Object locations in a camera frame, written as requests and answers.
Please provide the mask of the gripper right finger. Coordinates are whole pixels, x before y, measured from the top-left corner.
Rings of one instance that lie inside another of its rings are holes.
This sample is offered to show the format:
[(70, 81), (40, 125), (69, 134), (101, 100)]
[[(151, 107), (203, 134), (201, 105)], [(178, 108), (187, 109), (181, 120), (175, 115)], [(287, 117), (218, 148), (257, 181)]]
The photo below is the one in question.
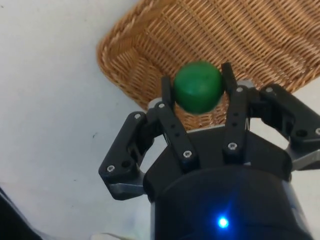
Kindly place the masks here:
[(229, 98), (223, 152), (233, 163), (245, 156), (250, 120), (258, 118), (288, 142), (294, 171), (320, 168), (320, 116), (278, 84), (256, 89), (239, 85), (229, 62), (221, 65), (224, 90)]

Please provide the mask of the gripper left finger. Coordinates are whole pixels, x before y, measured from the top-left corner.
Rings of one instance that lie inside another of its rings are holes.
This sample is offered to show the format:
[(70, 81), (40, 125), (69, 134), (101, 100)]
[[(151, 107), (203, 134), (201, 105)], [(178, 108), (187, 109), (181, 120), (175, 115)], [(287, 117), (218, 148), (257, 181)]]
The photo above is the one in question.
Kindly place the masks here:
[[(147, 112), (130, 113), (108, 150), (98, 173), (111, 196), (128, 200), (148, 195), (154, 201), (170, 184), (199, 168), (195, 147), (174, 112), (171, 79), (161, 79), (162, 98)], [(158, 136), (164, 136), (164, 155), (146, 173), (141, 163)]]

